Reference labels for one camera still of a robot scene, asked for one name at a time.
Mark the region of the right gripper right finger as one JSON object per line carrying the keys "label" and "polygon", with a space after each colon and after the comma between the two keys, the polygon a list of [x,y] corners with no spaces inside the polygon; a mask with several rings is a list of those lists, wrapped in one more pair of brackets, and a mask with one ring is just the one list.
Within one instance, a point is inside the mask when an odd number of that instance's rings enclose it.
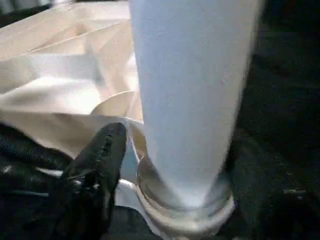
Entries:
{"label": "right gripper right finger", "polygon": [[233,194],[256,240],[318,240],[320,203],[276,151],[231,148]]}

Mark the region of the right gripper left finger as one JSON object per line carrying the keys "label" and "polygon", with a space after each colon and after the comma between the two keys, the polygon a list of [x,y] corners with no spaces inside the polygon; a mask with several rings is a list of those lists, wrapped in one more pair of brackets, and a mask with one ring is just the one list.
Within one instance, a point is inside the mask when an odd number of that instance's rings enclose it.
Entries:
{"label": "right gripper left finger", "polygon": [[23,229],[28,240],[99,240],[107,231],[127,148],[120,122],[101,128]]}

